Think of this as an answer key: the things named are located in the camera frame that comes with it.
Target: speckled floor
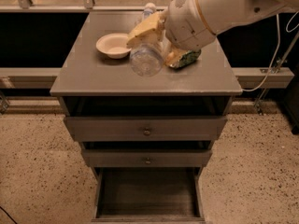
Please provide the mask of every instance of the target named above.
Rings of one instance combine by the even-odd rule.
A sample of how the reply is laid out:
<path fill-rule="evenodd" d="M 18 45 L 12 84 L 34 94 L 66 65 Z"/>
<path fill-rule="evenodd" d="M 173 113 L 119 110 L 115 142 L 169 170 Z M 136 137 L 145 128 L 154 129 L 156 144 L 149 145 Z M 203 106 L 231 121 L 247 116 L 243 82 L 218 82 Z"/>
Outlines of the speckled floor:
<path fill-rule="evenodd" d="M 0 205 L 19 224 L 85 224 L 96 180 L 62 114 L 0 116 Z M 233 106 L 200 178 L 213 224 L 299 223 L 299 136 L 270 105 Z M 0 223 L 12 223 L 0 211 Z"/>

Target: plastic bottle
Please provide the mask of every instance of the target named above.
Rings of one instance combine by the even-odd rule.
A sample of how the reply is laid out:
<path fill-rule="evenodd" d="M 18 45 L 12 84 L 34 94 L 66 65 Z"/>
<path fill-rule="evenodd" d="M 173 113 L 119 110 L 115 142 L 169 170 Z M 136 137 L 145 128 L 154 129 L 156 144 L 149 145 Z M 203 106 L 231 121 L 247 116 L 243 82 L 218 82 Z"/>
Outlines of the plastic bottle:
<path fill-rule="evenodd" d="M 156 11 L 156 6 L 146 4 L 142 20 Z M 161 42 L 141 42 L 133 47 L 130 54 L 130 65 L 132 69 L 142 77 L 152 77 L 156 75 L 163 67 L 164 59 L 162 57 Z"/>

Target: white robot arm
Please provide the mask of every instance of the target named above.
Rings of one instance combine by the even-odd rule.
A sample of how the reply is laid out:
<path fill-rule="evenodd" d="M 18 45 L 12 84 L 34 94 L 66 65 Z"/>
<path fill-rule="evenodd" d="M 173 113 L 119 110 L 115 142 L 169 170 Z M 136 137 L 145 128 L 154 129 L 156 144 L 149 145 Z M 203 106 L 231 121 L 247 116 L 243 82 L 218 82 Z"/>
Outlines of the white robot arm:
<path fill-rule="evenodd" d="M 165 30 L 172 46 L 165 64 L 170 65 L 186 50 L 198 51 L 235 26 L 254 23 L 286 8 L 299 10 L 299 0 L 173 0 L 168 9 L 136 26 L 129 34 L 128 47 L 140 40 L 159 40 Z"/>

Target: cable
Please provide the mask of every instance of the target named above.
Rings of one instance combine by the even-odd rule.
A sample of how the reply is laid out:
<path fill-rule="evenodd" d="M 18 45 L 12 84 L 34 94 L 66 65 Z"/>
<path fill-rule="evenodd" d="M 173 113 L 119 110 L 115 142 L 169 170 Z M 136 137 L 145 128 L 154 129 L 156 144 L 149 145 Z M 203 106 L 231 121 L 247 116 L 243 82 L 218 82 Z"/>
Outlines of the cable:
<path fill-rule="evenodd" d="M 271 63 L 269 64 L 269 67 L 268 67 L 268 71 L 267 71 L 267 74 L 265 75 L 265 77 L 263 78 L 262 82 L 256 87 L 256 88 L 253 88 L 253 89 L 250 89 L 250 90 L 247 90 L 247 89 L 242 89 L 243 91 L 245 92 L 253 92 L 253 91 L 256 91 L 258 89 L 260 89 L 262 87 L 262 85 L 264 84 L 264 82 L 267 80 L 270 72 L 271 72 L 271 68 L 272 68 L 272 65 L 273 65 L 273 61 L 274 59 L 276 58 L 277 54 L 278 54 L 278 50 L 279 50 L 279 47 L 280 47 L 280 25 L 279 25 L 279 15 L 277 14 L 277 28 L 278 28 L 278 45 L 277 45 L 277 48 L 274 52 L 274 55 L 272 57 L 272 60 L 271 60 Z"/>
<path fill-rule="evenodd" d="M 287 27 L 286 27 L 287 33 L 291 33 L 291 32 L 295 31 L 299 27 L 299 23 L 298 23 L 294 28 L 292 28 L 291 30 L 289 30 L 290 23 L 292 22 L 292 20 L 296 17 L 296 15 L 298 13 L 299 13 L 299 11 L 297 11 L 295 14 L 293 14 L 293 16 L 290 18 L 290 20 L 289 20 L 289 22 L 287 24 Z"/>
<path fill-rule="evenodd" d="M 15 223 L 18 224 L 17 221 L 15 221 L 11 215 L 0 205 L 0 209 Z"/>

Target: drawer front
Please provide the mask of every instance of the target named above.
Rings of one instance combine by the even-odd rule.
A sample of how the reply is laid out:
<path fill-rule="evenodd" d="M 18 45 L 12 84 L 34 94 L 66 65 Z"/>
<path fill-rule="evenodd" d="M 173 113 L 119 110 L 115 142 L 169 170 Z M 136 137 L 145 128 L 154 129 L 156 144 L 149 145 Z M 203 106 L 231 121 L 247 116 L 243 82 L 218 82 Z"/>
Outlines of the drawer front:
<path fill-rule="evenodd" d="M 78 142 L 216 140 L 226 117 L 96 118 L 67 117 L 64 123 Z"/>
<path fill-rule="evenodd" d="M 121 152 L 82 150 L 90 167 L 204 167 L 211 151 L 203 152 Z"/>

